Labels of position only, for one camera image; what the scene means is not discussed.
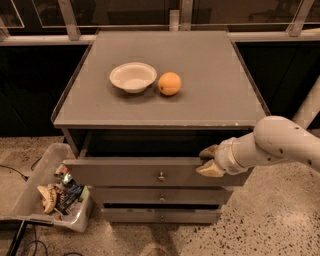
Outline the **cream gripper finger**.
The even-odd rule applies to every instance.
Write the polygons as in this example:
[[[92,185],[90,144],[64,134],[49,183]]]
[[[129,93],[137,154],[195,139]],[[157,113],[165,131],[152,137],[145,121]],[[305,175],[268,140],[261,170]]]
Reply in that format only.
[[[221,169],[214,160],[209,160],[204,165],[198,167],[196,172],[202,176],[213,178],[220,178],[225,174],[225,171]]]
[[[216,144],[211,145],[211,146],[201,150],[199,153],[199,157],[201,159],[214,159],[215,152],[216,152],[217,148],[218,148],[218,146]]]

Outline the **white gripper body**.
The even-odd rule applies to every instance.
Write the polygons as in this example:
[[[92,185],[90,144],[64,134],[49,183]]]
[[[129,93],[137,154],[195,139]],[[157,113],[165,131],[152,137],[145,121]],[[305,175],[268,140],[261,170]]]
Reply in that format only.
[[[234,148],[237,145],[238,139],[232,137],[221,142],[215,152],[215,163],[226,174],[238,175],[248,171],[248,167],[243,167],[237,161]]]

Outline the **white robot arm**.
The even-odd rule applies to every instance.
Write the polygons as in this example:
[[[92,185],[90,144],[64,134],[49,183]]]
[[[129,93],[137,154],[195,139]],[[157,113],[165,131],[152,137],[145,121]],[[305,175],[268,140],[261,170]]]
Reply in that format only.
[[[319,111],[320,77],[293,120],[281,116],[262,118],[251,133],[202,150],[199,157],[207,162],[196,171],[206,177],[223,177],[291,160],[320,171],[320,139],[307,131]]]

